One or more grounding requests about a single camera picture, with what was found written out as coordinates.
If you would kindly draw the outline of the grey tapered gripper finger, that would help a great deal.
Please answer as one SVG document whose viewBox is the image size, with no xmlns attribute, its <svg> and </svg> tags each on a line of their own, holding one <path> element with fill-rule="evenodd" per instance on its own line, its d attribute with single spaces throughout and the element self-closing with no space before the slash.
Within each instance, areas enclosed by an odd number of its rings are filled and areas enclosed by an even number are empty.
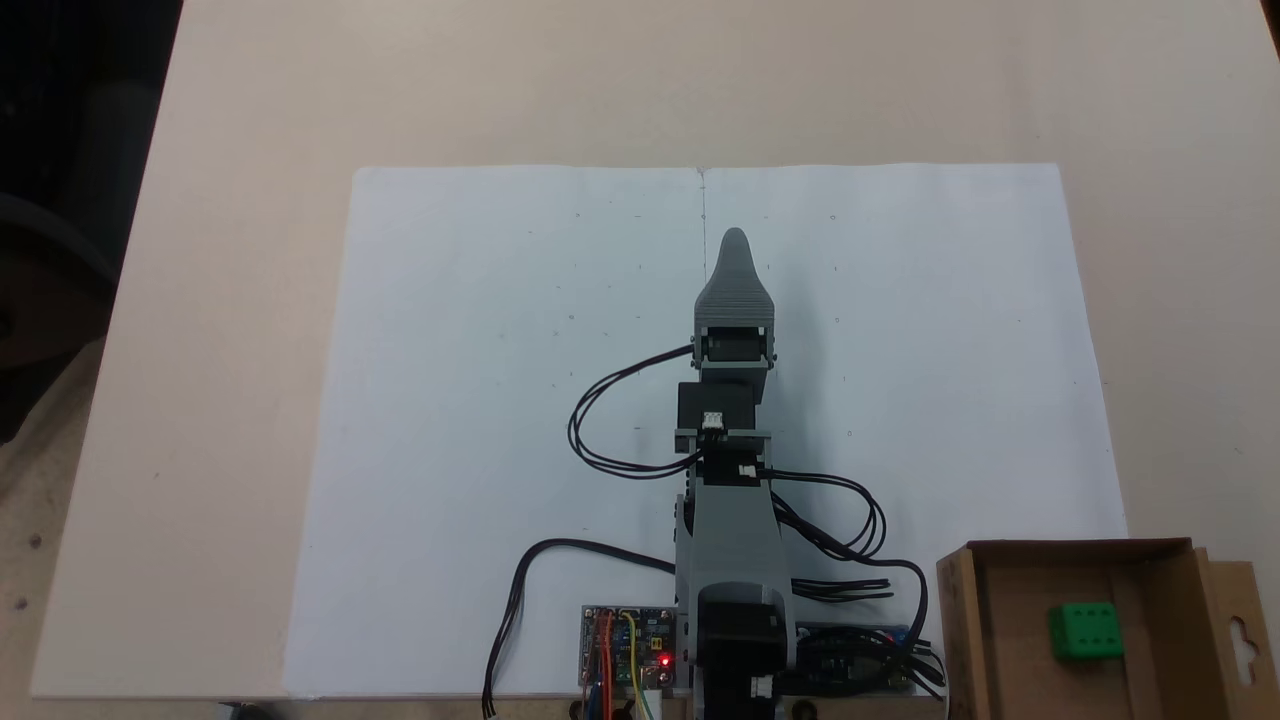
<svg viewBox="0 0 1280 720">
<path fill-rule="evenodd" d="M 694 304 L 694 329 L 773 327 L 774 302 L 756 273 L 748 236 L 741 228 L 728 228 Z"/>
</svg>

